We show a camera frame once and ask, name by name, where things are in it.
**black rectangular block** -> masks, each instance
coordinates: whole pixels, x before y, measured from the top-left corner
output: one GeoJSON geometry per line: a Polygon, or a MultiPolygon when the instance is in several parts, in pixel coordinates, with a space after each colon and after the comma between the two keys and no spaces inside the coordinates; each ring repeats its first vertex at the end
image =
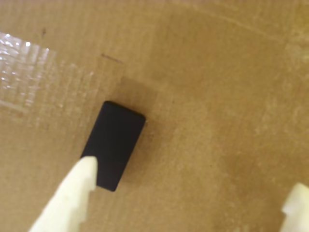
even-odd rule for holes
{"type": "Polygon", "coordinates": [[[116,190],[145,120],[114,102],[104,102],[82,154],[97,157],[98,186],[116,190]]]}

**cardboard surface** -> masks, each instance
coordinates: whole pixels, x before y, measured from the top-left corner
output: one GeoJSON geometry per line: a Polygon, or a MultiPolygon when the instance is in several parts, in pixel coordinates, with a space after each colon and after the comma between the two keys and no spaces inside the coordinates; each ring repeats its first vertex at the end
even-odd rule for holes
{"type": "Polygon", "coordinates": [[[307,1],[0,4],[0,231],[27,231],[105,100],[147,124],[82,231],[279,230],[309,184],[307,1]]]}

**cardboard box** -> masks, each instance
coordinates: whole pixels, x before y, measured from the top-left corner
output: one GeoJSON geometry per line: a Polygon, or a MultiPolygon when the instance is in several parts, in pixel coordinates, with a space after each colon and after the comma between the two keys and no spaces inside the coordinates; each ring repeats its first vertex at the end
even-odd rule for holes
{"type": "Polygon", "coordinates": [[[278,231],[309,184],[308,1],[0,3],[0,231],[27,231],[102,103],[147,116],[82,231],[278,231]]]}

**pencil mark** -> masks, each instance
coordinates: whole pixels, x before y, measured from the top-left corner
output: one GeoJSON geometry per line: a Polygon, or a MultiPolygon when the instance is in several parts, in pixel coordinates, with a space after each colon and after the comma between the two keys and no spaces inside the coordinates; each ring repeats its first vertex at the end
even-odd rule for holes
{"type": "Polygon", "coordinates": [[[46,34],[46,28],[43,28],[42,29],[42,39],[44,38],[45,34],[46,34]]]}
{"type": "Polygon", "coordinates": [[[10,108],[12,110],[16,110],[16,111],[19,111],[19,112],[22,112],[22,113],[25,113],[25,114],[28,113],[28,110],[25,109],[24,107],[19,106],[19,105],[15,105],[15,104],[7,102],[7,101],[0,100],[0,105],[3,105],[7,108],[10,108]]]}
{"type": "Polygon", "coordinates": [[[117,63],[123,64],[123,62],[122,62],[121,60],[118,60],[118,59],[116,59],[116,58],[110,57],[110,56],[108,56],[108,55],[106,55],[106,54],[104,54],[104,53],[101,54],[101,57],[104,57],[104,58],[110,59],[110,60],[112,60],[112,61],[115,61],[115,62],[117,62],[117,63]]]}

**clear packing tape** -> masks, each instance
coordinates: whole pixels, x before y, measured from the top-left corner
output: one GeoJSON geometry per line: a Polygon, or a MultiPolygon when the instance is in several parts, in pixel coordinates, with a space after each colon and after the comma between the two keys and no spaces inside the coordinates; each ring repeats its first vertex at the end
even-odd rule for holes
{"type": "Polygon", "coordinates": [[[87,125],[93,111],[112,96],[124,66],[100,58],[95,72],[61,60],[48,48],[0,33],[0,118],[54,130],[87,125]]]}

